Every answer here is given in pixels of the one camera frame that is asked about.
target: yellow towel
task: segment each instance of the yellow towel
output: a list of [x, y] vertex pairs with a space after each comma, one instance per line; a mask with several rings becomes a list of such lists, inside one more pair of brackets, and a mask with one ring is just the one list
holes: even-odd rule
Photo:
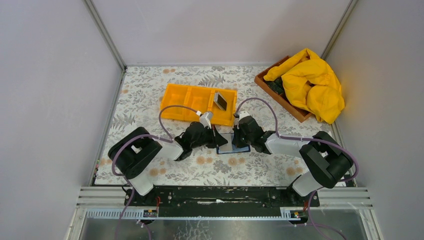
[[342, 86], [334, 71], [308, 48], [271, 68], [263, 79], [274, 81], [280, 76], [289, 102], [315, 114], [320, 122], [334, 123], [345, 108]]

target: white wall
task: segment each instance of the white wall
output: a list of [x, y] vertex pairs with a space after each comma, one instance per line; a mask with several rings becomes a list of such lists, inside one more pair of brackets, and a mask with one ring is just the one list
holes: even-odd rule
[[273, 64], [321, 54], [349, 0], [94, 0], [128, 65]]
[[63, 239], [119, 75], [81, 0], [0, 2], [0, 239]]
[[337, 124], [385, 239], [423, 239], [424, 1], [359, 1], [328, 63], [346, 100]]

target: brown wooden box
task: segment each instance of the brown wooden box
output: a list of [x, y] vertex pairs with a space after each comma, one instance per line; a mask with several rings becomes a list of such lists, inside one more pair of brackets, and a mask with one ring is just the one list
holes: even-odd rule
[[290, 104], [289, 100], [286, 97], [285, 93], [277, 94], [264, 82], [264, 76], [267, 75], [268, 71], [275, 66], [280, 66], [284, 63], [290, 56], [286, 56], [280, 61], [276, 62], [274, 65], [268, 67], [265, 71], [259, 73], [255, 78], [254, 82], [259, 85], [267, 94], [269, 94], [277, 103], [279, 103], [283, 108], [285, 108], [293, 117], [295, 117], [299, 122], [303, 123], [306, 119], [308, 119], [313, 114], [306, 110], [300, 109]]

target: floral tablecloth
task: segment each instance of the floral tablecloth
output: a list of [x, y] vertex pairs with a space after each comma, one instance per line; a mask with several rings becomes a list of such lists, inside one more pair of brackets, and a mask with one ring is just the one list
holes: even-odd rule
[[[145, 127], [151, 134], [166, 138], [158, 122], [160, 104], [168, 83], [237, 90], [237, 103], [249, 97], [260, 97], [271, 104], [278, 117], [279, 132], [296, 136], [312, 136], [318, 131], [330, 132], [330, 126], [310, 117], [298, 122], [254, 83], [255, 76], [266, 67], [261, 66], [179, 66], [129, 67], [113, 115], [102, 157], [95, 173], [96, 185], [123, 185], [125, 180], [112, 174], [109, 149], [137, 127]], [[243, 105], [266, 130], [275, 128], [274, 117], [268, 107], [252, 100]], [[179, 135], [189, 122], [164, 119], [171, 134]], [[218, 126], [220, 133], [231, 132], [231, 127]], [[205, 147], [193, 150], [183, 161], [154, 159], [145, 169], [155, 185], [208, 186], [288, 186], [298, 175], [307, 171], [302, 159], [288, 155], [267, 155], [251, 152], [216, 154]]]

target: orange plastic bin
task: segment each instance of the orange plastic bin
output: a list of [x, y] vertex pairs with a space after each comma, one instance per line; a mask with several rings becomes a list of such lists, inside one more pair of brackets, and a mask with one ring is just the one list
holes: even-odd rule
[[[214, 103], [216, 92], [220, 92], [227, 101], [225, 111]], [[234, 124], [234, 113], [236, 112], [236, 101], [236, 90], [168, 83], [165, 95], [160, 103], [160, 109], [162, 110], [170, 105], [183, 105], [202, 113], [210, 111], [213, 113], [210, 121], [212, 124], [232, 127]], [[162, 118], [186, 122], [199, 121], [199, 116], [194, 112], [181, 107], [166, 109], [162, 113]]]

